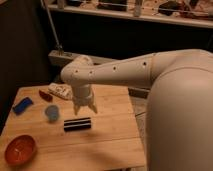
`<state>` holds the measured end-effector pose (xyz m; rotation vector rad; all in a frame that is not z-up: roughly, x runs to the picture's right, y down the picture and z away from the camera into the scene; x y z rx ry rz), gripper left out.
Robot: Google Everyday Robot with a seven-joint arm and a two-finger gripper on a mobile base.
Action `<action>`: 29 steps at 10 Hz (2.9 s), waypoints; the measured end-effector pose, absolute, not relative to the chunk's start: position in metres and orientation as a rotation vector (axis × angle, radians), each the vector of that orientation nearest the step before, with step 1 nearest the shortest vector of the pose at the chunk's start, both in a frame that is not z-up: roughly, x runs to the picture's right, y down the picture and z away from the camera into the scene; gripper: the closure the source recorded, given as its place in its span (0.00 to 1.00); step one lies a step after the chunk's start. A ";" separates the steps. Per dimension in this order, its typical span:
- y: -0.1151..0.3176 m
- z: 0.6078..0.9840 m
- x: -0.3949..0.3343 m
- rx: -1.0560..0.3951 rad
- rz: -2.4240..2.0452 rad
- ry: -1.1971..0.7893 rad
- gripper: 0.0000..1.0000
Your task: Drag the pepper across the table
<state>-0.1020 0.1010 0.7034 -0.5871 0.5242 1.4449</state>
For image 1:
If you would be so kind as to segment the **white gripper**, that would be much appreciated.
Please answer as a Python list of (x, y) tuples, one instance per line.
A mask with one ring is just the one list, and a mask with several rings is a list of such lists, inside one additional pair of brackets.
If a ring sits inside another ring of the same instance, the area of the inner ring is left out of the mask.
[(94, 112), (98, 113), (97, 107), (94, 103), (94, 93), (92, 86), (90, 84), (82, 86), (72, 86), (72, 100), (74, 102), (74, 114), (78, 115), (80, 106), (89, 106), (89, 108)]

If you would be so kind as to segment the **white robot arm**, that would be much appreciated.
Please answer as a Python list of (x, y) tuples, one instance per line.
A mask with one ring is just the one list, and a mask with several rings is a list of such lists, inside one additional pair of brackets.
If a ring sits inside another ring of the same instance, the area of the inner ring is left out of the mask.
[(147, 88), (148, 170), (213, 171), (213, 52), (174, 50), (102, 65), (82, 55), (61, 78), (77, 108), (93, 100), (93, 84)]

